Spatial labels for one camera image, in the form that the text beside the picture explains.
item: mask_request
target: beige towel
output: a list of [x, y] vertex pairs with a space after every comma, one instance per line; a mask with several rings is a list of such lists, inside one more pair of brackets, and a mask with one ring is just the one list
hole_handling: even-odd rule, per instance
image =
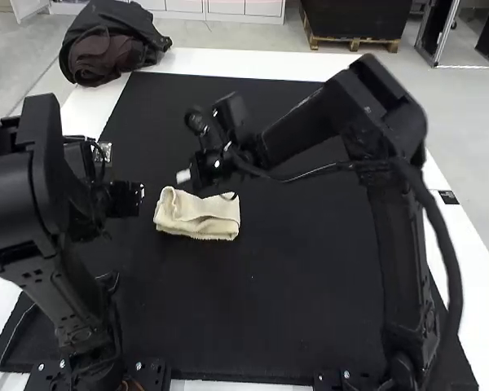
[[201, 199], [167, 186], [157, 201], [156, 228], [194, 239], [233, 240], [239, 234], [240, 211], [239, 197], [231, 198], [232, 193], [226, 193]]

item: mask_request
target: white table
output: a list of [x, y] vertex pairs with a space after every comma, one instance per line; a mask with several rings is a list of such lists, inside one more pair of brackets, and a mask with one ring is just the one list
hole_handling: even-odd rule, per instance
[[[357, 55], [280, 53], [259, 51], [222, 51], [173, 49], [161, 63], [144, 72], [164, 72], [202, 76], [243, 77], [293, 81], [326, 81], [357, 59]], [[77, 87], [62, 108], [65, 134], [86, 134], [98, 138], [119, 99], [129, 75], [96, 89]], [[425, 165], [425, 181], [430, 190], [449, 190], [449, 184], [431, 155]], [[469, 359], [481, 391], [489, 391], [489, 252], [460, 205], [445, 205], [434, 192], [447, 221], [458, 253], [465, 292], [465, 308], [460, 341]], [[447, 284], [443, 262], [434, 232], [425, 225], [428, 263], [444, 301]], [[0, 332], [7, 321], [20, 289], [0, 279]], [[28, 375], [0, 376], [0, 389], [24, 389]], [[172, 390], [179, 391], [290, 391], [308, 387], [275, 384], [237, 384], [174, 380]]]

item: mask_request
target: wooden pallet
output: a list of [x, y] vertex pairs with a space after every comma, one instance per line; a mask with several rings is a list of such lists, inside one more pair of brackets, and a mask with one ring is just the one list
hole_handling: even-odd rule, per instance
[[390, 53], [397, 53], [399, 51], [399, 39], [374, 39], [374, 38], [344, 38], [344, 37], [319, 37], [313, 34], [310, 27], [310, 22], [308, 21], [308, 16], [300, 6], [300, 13], [302, 18], [302, 26], [306, 32], [306, 37], [308, 38], [308, 43], [310, 44], [310, 49], [317, 51], [319, 49], [319, 42], [348, 42], [350, 44], [350, 51], [359, 51], [360, 43], [381, 43], [386, 45], [387, 50]]

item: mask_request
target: black jacket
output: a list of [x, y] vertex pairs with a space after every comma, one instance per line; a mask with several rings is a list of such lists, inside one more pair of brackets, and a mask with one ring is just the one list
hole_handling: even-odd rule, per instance
[[[90, 0], [65, 34], [59, 51], [59, 66], [63, 74], [72, 83], [99, 86], [118, 78], [121, 71], [156, 64], [158, 52], [167, 51], [172, 40], [159, 34], [152, 20], [152, 14], [137, 2]], [[103, 54], [98, 40], [94, 47], [88, 49], [85, 40], [91, 36], [102, 37], [100, 42], [105, 45]], [[116, 53], [113, 53], [116, 48], [113, 49], [112, 45], [108, 50], [110, 38], [116, 36], [128, 38], [126, 52], [121, 55], [123, 59], [116, 58]], [[83, 67], [83, 62], [91, 58], [94, 61]]]

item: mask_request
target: black rubber mat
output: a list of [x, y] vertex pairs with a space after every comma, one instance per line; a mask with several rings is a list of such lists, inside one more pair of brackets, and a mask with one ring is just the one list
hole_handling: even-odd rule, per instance
[[[143, 182], [146, 198], [140, 217], [108, 224], [113, 241], [79, 248], [95, 275], [121, 272], [116, 299], [126, 352], [163, 357], [174, 376], [184, 378], [311, 384], [323, 367], [382, 373], [381, 273], [368, 200], [354, 174], [289, 186], [236, 179], [228, 185], [238, 191], [241, 207], [233, 242], [166, 235], [152, 223], [161, 189], [174, 185], [176, 171], [187, 166], [198, 145], [183, 125], [189, 106], [210, 105], [238, 90], [249, 108], [247, 130], [260, 131], [318, 87], [152, 73], [130, 77], [102, 139], [113, 143], [117, 178]], [[340, 159], [346, 154], [336, 139], [280, 170]], [[437, 292], [435, 299], [442, 307]], [[28, 304], [20, 299], [0, 345]], [[28, 371], [57, 357], [52, 327], [40, 315], [5, 368]], [[450, 348], [447, 361], [443, 379], [430, 389], [478, 389], [460, 344]]]

